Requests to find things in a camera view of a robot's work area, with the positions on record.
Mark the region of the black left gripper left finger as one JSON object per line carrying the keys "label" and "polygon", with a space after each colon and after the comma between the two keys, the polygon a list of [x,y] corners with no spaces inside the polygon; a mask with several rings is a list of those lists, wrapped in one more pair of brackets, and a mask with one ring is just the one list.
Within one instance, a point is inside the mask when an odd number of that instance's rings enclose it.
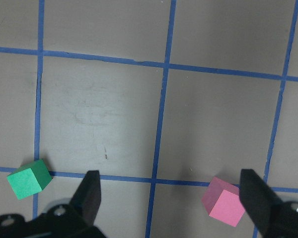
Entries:
{"label": "black left gripper left finger", "polygon": [[71,198],[70,205],[89,226],[93,226],[100,204],[100,173],[98,170],[88,171]]}

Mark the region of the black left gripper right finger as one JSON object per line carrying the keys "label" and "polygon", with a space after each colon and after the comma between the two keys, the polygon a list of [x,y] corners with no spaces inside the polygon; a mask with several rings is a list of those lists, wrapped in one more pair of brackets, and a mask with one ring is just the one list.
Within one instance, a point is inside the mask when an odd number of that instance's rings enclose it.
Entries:
{"label": "black left gripper right finger", "polygon": [[239,200],[262,236],[272,222],[272,214],[283,204],[281,198],[253,169],[242,169],[239,180]]}

